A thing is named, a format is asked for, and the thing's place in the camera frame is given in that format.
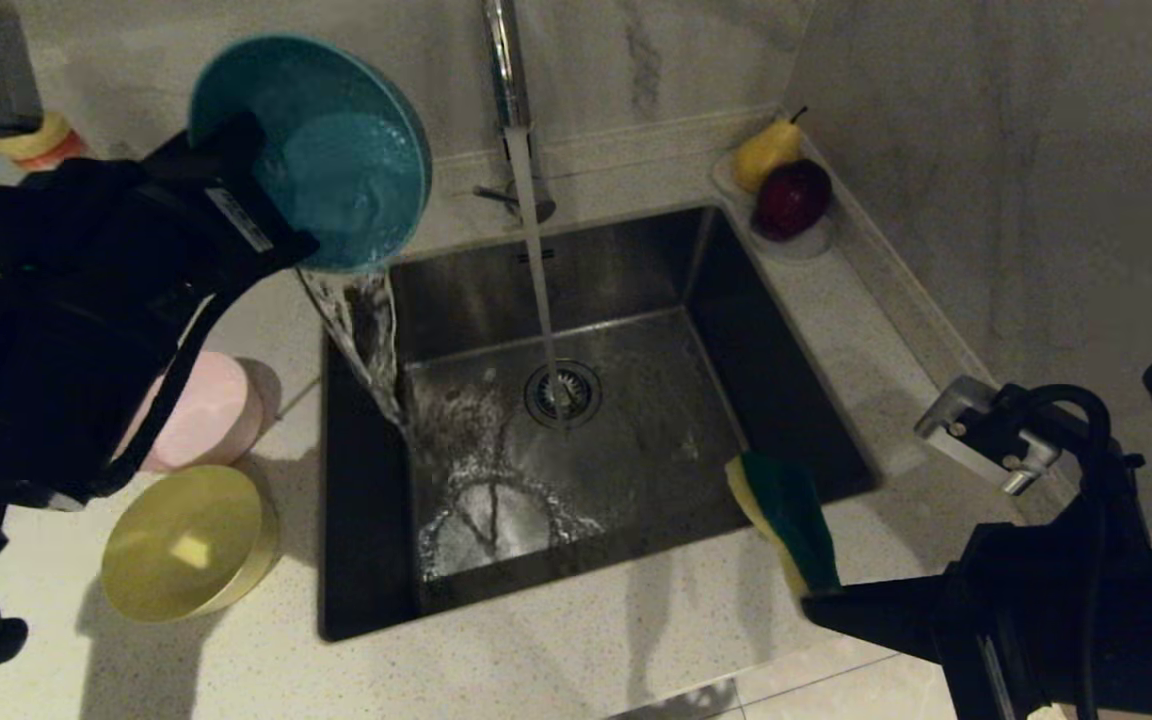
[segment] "teal bowl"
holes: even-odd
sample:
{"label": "teal bowl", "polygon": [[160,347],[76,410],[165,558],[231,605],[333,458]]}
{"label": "teal bowl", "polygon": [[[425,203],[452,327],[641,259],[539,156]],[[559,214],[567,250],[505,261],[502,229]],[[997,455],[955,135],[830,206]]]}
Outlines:
{"label": "teal bowl", "polygon": [[198,78],[189,142],[250,109],[265,131],[256,182],[319,251],[302,268],[378,270],[416,233],[433,169],[420,119],[364,61],[323,41],[238,41]]}

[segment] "backsplash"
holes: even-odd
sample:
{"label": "backsplash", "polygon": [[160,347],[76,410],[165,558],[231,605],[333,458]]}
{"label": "backsplash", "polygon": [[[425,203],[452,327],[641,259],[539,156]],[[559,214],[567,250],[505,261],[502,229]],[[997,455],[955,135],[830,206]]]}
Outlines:
{"label": "backsplash", "polygon": [[787,106],[993,373],[1147,456],[1152,3],[820,0]]}
{"label": "backsplash", "polygon": [[[813,0],[517,0],[541,141],[780,99]],[[495,150],[476,0],[18,0],[50,106],[103,154],[184,122],[202,67],[256,33],[321,38],[369,61],[420,113],[434,156]]]}

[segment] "pear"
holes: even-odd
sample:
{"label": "pear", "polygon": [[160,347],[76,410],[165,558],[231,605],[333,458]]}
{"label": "pear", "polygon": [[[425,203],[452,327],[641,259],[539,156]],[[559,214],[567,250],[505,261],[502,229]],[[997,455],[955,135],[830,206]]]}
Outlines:
{"label": "pear", "polygon": [[773,169],[799,159],[803,129],[796,122],[806,108],[797,111],[794,118],[778,118],[761,132],[742,143],[736,149],[732,164],[732,179],[741,190],[756,194]]}

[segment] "chrome faucet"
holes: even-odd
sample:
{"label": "chrome faucet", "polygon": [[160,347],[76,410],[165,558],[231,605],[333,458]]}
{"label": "chrome faucet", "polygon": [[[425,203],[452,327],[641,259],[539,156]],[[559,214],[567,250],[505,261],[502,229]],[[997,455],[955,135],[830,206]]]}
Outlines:
{"label": "chrome faucet", "polygon": [[[483,18],[486,23],[488,53],[492,54],[492,85],[495,89],[500,131],[503,132],[506,128],[526,128],[526,146],[530,149],[531,179],[536,192],[536,220],[543,223],[554,214],[558,205],[550,197],[550,189],[540,176],[531,142],[531,106],[526,104],[526,75],[522,70],[518,20],[513,12],[513,0],[483,0]],[[508,145],[505,151],[508,158]],[[513,182],[503,191],[476,187],[473,195],[502,202],[513,213],[518,211],[518,197]]]}

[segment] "sink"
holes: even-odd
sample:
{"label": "sink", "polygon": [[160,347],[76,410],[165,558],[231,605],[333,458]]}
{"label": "sink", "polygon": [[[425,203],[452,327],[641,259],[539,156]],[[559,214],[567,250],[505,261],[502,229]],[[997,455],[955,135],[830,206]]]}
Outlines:
{"label": "sink", "polygon": [[404,432],[326,343],[324,638],[740,529],[746,448],[873,486],[722,210],[543,245],[563,414],[521,242],[391,270]]}

